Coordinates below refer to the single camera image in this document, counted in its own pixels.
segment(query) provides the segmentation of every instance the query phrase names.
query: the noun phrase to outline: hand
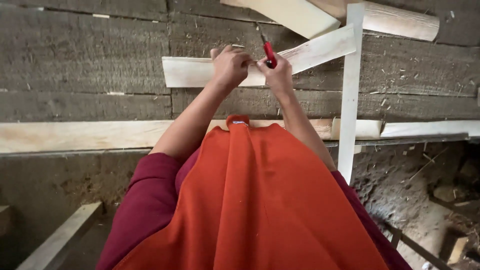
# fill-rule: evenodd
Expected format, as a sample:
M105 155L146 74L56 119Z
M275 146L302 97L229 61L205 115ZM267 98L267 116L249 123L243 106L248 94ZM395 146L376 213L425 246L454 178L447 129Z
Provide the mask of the hand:
M274 69L266 65L266 57L257 62L257 67L265 75L267 84L270 85L272 92L279 99L285 94L293 93L292 65L280 55L274 53L274 56L277 62Z
M252 57L242 49L226 46L221 53L218 49L210 51L215 73L212 79L228 95L248 76L248 65L253 64Z

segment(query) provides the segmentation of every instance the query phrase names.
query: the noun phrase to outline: person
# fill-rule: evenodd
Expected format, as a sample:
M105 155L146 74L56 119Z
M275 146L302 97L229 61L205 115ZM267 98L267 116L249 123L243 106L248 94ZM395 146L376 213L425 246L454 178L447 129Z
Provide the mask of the person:
M292 67L211 50L214 76L140 159L97 270L411 269L363 208L297 101ZM206 133L256 64L285 128L247 116Z

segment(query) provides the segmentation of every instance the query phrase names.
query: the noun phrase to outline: forearm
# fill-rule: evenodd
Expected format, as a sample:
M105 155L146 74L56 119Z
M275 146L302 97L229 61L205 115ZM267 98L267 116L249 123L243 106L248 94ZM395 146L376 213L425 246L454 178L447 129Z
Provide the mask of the forearm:
M179 162L186 161L200 147L213 115L225 98L221 87L209 82L163 133L150 154L160 152Z
M330 171L336 171L335 163L327 147L303 112L293 91L277 98L282 108L286 130L310 148Z

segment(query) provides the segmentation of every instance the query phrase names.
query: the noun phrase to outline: orange robe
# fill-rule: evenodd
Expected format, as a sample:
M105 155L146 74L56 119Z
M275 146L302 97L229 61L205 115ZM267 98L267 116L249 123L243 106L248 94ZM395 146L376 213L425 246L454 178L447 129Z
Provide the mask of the orange robe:
M318 156L248 123L230 116L205 136L170 224L114 269L387 270Z

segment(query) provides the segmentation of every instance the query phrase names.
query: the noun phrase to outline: maroon sleeve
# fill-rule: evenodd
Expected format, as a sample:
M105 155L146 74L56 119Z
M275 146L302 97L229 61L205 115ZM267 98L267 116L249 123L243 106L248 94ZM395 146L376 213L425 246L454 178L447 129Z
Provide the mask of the maroon sleeve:
M96 270L114 268L140 242L170 223L177 206L175 177L180 167L163 153L140 159Z
M390 270L411 270L412 268L410 267L410 265L408 265L408 263L403 259L400 253L393 248L390 241L388 241L388 239L377 227L377 224L375 224L375 222L373 222L373 220L370 218L367 210L365 210L365 207L363 207L360 200L358 199L357 193L347 184L342 174L339 171L336 171L332 172L332 175L342 189L345 196L347 197L348 201L352 205L355 213L365 227L368 235L375 243L375 246L384 258L384 261L387 264L388 268Z

